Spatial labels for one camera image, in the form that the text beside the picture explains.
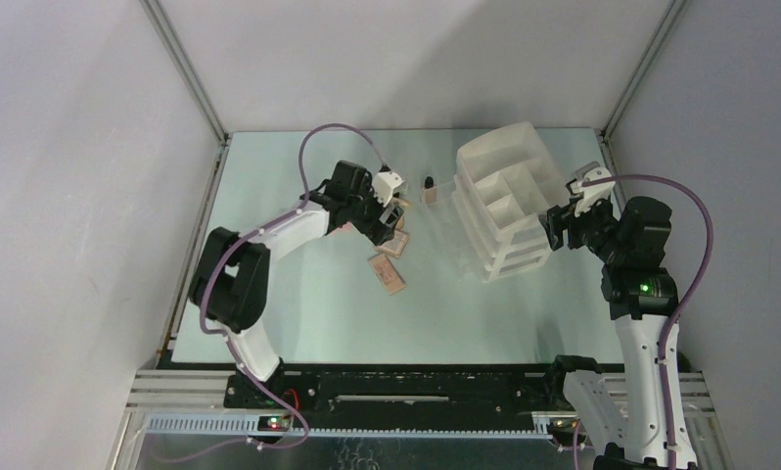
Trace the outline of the clear acrylic drawer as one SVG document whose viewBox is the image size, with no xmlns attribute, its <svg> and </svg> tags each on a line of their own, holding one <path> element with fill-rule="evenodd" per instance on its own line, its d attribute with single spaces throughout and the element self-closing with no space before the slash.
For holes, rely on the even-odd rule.
<svg viewBox="0 0 781 470">
<path fill-rule="evenodd" d="M 459 196 L 456 182 L 445 182 L 436 186 L 436 202 L 430 206 L 422 202 L 421 209 L 439 259 L 458 277 L 483 281 L 483 259 L 463 220 Z"/>
</svg>

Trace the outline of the white plastic drawer organizer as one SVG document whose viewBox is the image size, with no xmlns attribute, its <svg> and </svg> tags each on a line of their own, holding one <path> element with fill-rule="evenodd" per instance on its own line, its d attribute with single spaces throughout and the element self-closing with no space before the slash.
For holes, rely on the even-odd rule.
<svg viewBox="0 0 781 470">
<path fill-rule="evenodd" d="M 552 250 L 540 219 L 568 197 L 556 162 L 528 121 L 461 146 L 451 202 L 479 259 L 481 281 L 542 267 Z"/>
</svg>

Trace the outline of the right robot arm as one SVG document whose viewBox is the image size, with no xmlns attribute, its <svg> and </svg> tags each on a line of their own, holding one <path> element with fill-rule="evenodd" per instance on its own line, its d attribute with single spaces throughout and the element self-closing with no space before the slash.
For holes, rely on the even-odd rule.
<svg viewBox="0 0 781 470">
<path fill-rule="evenodd" d="M 672 210 L 649 197 L 631 199 L 620 217 L 607 199 L 582 214 L 575 209 L 575 203 L 554 207 L 541 224 L 553 249 L 584 247 L 603 263 L 601 291 L 620 342 L 626 408 L 610 398 L 597 361 L 577 355 L 555 358 L 546 399 L 574 408 L 596 452 L 596 469 L 696 469 L 670 321 L 678 291 L 661 266 Z"/>
</svg>

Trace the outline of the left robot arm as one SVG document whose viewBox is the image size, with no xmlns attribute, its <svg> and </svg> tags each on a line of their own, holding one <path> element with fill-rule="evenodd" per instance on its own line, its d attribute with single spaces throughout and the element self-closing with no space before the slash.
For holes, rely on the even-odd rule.
<svg viewBox="0 0 781 470">
<path fill-rule="evenodd" d="M 188 300 L 200 311 L 202 331 L 221 337 L 238 369 L 251 377 L 247 394 L 259 406 L 273 407 L 285 394 L 285 382 L 275 374 L 283 359 L 262 323 L 271 265 L 345 225 L 375 246 L 385 244 L 404 215 L 395 199 L 404 184 L 387 165 L 373 173 L 339 161 L 330 177 L 304 189 L 294 207 L 253 231 L 217 227 L 208 233 Z"/>
</svg>

